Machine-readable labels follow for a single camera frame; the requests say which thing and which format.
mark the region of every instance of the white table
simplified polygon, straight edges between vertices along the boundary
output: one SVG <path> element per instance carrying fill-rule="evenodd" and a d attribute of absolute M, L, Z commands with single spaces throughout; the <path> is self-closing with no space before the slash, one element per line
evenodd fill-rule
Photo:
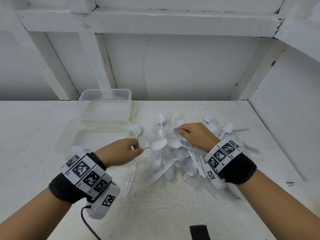
<path fill-rule="evenodd" d="M 0 102 L 0 221 L 3 221 L 37 193 L 59 172 L 64 157 L 54 151 L 65 125 L 76 118 L 75 101 L 5 101 Z M 261 150 L 258 168 L 291 192 L 287 181 L 302 179 L 273 140 L 247 101 L 137 101 L 132 124 L 151 129 L 159 112 L 186 121 L 201 121 L 213 114 L 219 121 L 230 121 L 235 127 L 249 127 L 241 132 L 244 139 Z M 191 239 L 189 226 L 206 224 L 212 240 L 271 240 L 270 231 L 246 201 L 219 198 L 205 189 L 199 191 L 185 183 L 180 174 L 173 182 L 156 181 L 147 188 L 144 164 L 138 169 L 132 190 L 135 196 L 118 198 L 102 220 L 88 219 L 102 239 Z M 107 172 L 120 181 L 127 165 L 109 168 Z M 80 218 L 85 200 L 72 206 L 49 239 L 95 239 Z"/>

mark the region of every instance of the hand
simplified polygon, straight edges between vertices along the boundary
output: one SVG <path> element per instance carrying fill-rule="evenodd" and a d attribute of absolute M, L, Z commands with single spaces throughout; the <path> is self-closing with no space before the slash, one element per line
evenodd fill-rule
<path fill-rule="evenodd" d="M 135 138 L 126 138 L 114 141 L 95 151 L 97 157 L 109 168 L 111 166 L 124 165 L 143 153 L 144 149 L 139 146 Z"/>
<path fill-rule="evenodd" d="M 181 133 L 191 145 L 205 152 L 210 152 L 210 150 L 221 141 L 201 122 L 183 124 L 180 125 L 179 128 L 181 128 L 179 133 Z"/>

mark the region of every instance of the clear plastic container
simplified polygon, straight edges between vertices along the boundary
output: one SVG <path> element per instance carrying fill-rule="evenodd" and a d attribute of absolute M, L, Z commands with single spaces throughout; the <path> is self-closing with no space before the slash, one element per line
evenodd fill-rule
<path fill-rule="evenodd" d="M 130 122 L 126 121 L 83 121 L 71 120 L 64 128 L 56 151 L 64 156 L 73 156 L 72 146 L 96 151 L 111 142 L 128 138 Z"/>
<path fill-rule="evenodd" d="M 126 121 L 131 106 L 130 89 L 88 89 L 81 94 L 75 112 L 86 121 Z"/>

